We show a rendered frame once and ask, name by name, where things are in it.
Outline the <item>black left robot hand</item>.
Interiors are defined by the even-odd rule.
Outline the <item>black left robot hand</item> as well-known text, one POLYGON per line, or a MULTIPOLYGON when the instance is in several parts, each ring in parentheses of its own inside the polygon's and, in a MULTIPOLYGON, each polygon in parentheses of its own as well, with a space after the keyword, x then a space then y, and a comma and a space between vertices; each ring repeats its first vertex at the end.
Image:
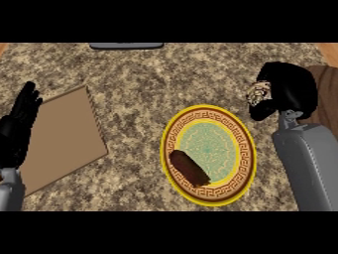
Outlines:
POLYGON ((18 168, 27 157, 31 129, 43 103, 36 83, 29 81, 11 113, 0 118, 0 169, 18 168))

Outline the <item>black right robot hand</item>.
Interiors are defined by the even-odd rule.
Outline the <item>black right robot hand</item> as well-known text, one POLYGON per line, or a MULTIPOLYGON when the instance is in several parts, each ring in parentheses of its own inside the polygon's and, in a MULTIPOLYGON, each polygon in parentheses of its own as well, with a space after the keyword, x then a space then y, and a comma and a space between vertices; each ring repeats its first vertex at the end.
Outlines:
POLYGON ((254 121, 262 121, 275 111, 302 112, 299 119, 308 119, 318 106, 318 89, 312 72, 291 63, 266 63, 257 74, 257 81, 271 84, 271 99, 250 106, 254 121))

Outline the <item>dark brown wooden bowl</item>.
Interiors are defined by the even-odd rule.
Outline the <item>dark brown wooden bowl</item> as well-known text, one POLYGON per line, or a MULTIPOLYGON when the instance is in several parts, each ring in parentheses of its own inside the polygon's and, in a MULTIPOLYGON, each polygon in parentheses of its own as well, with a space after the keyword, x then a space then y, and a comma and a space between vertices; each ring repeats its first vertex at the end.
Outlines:
POLYGON ((322 124, 333 132, 338 141, 338 68, 313 65, 309 68, 316 81, 318 107, 312 116, 300 123, 322 124))

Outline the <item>yellow rimmed patterned plate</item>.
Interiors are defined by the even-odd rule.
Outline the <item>yellow rimmed patterned plate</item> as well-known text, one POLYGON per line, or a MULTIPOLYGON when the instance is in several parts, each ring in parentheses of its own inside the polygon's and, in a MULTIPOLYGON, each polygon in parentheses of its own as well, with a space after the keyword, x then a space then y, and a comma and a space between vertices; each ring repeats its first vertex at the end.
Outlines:
POLYGON ((240 118, 222 107, 200 104, 172 118, 161 136, 160 160, 179 194, 204 206, 237 201, 248 191, 256 173, 254 139, 240 118), (170 162, 175 150, 186 153, 210 183, 194 187, 170 162))

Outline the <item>dark grey appliance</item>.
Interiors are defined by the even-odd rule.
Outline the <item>dark grey appliance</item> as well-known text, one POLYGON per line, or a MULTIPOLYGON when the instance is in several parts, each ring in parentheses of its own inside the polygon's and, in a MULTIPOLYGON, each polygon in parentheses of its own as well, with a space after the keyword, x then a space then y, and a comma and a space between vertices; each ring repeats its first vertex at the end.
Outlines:
POLYGON ((155 50, 164 47, 164 43, 89 43, 95 50, 155 50))

